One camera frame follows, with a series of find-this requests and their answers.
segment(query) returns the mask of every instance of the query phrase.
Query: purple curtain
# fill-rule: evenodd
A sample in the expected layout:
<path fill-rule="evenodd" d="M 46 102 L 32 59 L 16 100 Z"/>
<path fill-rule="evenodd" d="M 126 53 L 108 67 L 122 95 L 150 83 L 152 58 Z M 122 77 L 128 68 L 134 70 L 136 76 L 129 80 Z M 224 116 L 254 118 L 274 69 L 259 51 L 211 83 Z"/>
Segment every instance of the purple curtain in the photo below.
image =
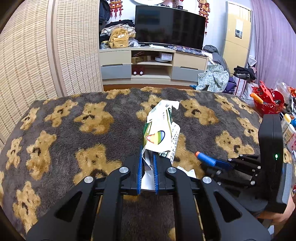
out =
<path fill-rule="evenodd" d="M 296 87 L 296 34 L 272 0 L 251 0 L 256 29 L 257 82 Z"/>

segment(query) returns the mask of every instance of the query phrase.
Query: wooden floor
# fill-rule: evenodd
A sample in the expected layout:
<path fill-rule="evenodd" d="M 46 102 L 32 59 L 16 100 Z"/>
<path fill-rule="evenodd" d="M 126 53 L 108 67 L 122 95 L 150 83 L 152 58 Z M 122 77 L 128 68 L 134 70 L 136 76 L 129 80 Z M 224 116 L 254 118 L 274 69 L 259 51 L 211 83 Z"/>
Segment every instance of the wooden floor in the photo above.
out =
<path fill-rule="evenodd" d="M 157 87 L 157 88 L 176 88 L 176 89 L 192 89 L 190 86 L 184 86 L 184 85 L 154 85 L 154 84 L 118 84 L 118 85 L 103 85 L 104 91 L 109 90 L 121 90 L 121 89 L 130 89 L 130 88 L 143 88 L 146 86 L 150 87 Z"/>

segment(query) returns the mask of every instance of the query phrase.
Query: yellow backpack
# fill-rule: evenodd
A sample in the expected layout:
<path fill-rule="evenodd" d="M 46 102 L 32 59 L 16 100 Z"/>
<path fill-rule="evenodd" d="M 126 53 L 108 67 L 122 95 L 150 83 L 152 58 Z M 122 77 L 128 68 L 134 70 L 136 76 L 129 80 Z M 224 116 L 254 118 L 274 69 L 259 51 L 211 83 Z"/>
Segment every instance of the yellow backpack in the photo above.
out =
<path fill-rule="evenodd" d="M 112 31 L 109 39 L 111 48 L 126 48 L 128 47 L 128 31 L 124 28 L 116 28 Z"/>

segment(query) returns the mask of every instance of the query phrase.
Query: drawer handle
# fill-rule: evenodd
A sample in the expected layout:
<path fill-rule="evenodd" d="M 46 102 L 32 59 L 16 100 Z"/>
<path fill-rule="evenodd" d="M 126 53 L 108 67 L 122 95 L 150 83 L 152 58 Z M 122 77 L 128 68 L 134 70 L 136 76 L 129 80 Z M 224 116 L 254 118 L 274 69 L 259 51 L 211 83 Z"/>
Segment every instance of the drawer handle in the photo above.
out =
<path fill-rule="evenodd" d="M 107 66 L 122 66 L 123 64 L 106 64 L 102 65 L 102 67 L 107 67 Z"/>
<path fill-rule="evenodd" d="M 198 70 L 198 69 L 195 69 L 195 68 L 184 67 L 184 66 L 181 66 L 180 68 L 182 68 L 182 69 L 192 69 L 192 70 Z"/>

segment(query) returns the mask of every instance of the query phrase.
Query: silver bolt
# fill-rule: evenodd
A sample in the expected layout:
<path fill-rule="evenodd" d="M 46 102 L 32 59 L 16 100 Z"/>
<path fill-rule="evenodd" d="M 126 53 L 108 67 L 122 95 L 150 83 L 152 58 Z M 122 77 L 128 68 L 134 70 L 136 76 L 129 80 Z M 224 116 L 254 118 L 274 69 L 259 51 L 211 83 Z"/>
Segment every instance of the silver bolt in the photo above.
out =
<path fill-rule="evenodd" d="M 175 173 L 176 171 L 177 171 L 177 169 L 174 168 L 174 167 L 169 167 L 169 168 L 168 168 L 168 172 L 169 172 L 169 173 Z"/>
<path fill-rule="evenodd" d="M 87 176 L 87 177 L 84 178 L 85 183 L 91 183 L 93 180 L 94 180 L 94 178 L 91 177 L 91 176 Z"/>
<path fill-rule="evenodd" d="M 211 179 L 210 177 L 203 177 L 203 178 L 202 178 L 202 181 L 203 181 L 204 183 L 206 183 L 206 184 L 209 184 L 209 183 L 212 182 L 212 179 Z"/>
<path fill-rule="evenodd" d="M 127 173 L 128 172 L 128 168 L 127 167 L 121 167 L 121 168 L 119 168 L 119 172 L 121 172 L 121 173 Z"/>

